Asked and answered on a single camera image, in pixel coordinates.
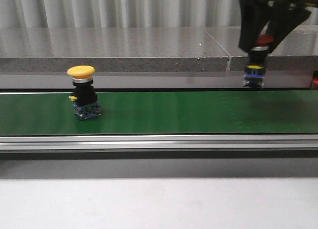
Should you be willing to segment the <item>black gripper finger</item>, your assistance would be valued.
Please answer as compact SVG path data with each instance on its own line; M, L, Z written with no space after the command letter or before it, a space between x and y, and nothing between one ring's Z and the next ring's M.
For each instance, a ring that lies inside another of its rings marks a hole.
M266 34L273 37L268 53L272 53L286 36L310 17L311 12L303 7L291 8L288 4L275 2L271 8Z
M270 20L271 7L265 0L239 0L241 30L239 48L246 53L260 47L257 40L264 26Z

